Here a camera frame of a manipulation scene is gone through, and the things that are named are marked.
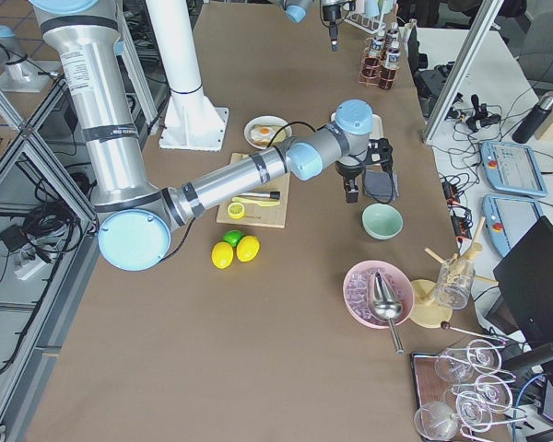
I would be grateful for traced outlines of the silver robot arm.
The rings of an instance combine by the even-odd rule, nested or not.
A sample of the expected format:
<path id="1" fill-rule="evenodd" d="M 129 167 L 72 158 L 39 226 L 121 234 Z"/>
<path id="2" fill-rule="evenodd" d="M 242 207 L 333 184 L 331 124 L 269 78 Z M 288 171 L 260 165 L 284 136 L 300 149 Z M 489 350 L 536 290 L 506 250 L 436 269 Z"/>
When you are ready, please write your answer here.
<path id="1" fill-rule="evenodd" d="M 285 15 L 294 23 L 300 23 L 307 16 L 312 5 L 319 6 L 319 19 L 328 30 L 330 47 L 333 52 L 338 49 L 338 24 L 342 20 L 342 9 L 347 1 L 342 0 L 282 0 L 275 1 L 285 12 Z"/>
<path id="2" fill-rule="evenodd" d="M 97 179 L 100 252 L 117 268 L 142 271 L 158 264 L 172 252 L 175 229 L 287 173 L 309 180 L 329 166 L 359 175 L 368 165 L 393 164 L 389 142 L 371 137 L 371 106 L 350 99 L 314 134 L 289 137 L 178 188 L 160 189 L 147 177 L 115 53 L 120 3 L 37 1 L 34 10 L 43 38 L 62 62 Z"/>

